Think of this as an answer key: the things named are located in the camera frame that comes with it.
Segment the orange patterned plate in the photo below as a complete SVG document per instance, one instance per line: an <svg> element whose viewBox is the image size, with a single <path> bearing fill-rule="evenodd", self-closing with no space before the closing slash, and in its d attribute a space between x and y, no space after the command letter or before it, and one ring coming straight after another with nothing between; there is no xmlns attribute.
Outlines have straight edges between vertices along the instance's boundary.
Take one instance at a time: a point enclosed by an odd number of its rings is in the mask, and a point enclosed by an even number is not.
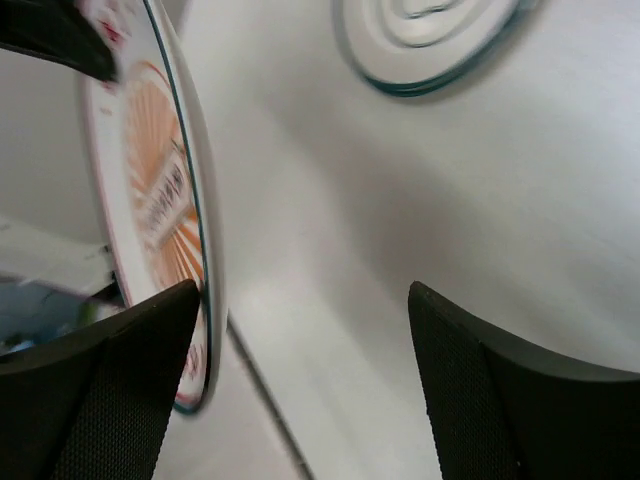
<svg viewBox="0 0 640 480"><path fill-rule="evenodd" d="M158 1L83 1L111 49L115 82L84 78L93 174L125 301L194 281L201 305L174 400L201 412L215 392L227 324L214 158L179 38Z"/></svg>

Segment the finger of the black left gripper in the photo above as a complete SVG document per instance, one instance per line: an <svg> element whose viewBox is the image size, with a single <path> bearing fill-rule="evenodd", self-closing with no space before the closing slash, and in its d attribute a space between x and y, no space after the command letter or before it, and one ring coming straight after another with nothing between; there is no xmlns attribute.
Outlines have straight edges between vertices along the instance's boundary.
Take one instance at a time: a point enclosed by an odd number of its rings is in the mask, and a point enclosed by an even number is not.
<svg viewBox="0 0 640 480"><path fill-rule="evenodd" d="M72 1L1 0L1 48L118 80L112 50Z"/></svg>

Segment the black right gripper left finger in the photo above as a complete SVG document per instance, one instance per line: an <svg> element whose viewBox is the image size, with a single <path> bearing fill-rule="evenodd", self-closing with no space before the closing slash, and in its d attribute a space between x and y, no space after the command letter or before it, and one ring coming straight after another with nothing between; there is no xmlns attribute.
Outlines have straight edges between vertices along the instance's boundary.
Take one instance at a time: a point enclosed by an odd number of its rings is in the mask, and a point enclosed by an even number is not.
<svg viewBox="0 0 640 480"><path fill-rule="evenodd" d="M150 479L200 307L181 281L1 358L4 479Z"/></svg>

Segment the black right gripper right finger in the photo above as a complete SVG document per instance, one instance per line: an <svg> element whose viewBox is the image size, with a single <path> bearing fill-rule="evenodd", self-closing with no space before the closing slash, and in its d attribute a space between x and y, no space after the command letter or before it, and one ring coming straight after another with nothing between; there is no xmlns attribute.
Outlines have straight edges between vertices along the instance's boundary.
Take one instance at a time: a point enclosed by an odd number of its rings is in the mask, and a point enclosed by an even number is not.
<svg viewBox="0 0 640 480"><path fill-rule="evenodd" d="M635 479L639 377L556 353L421 282L411 337L446 479Z"/></svg>

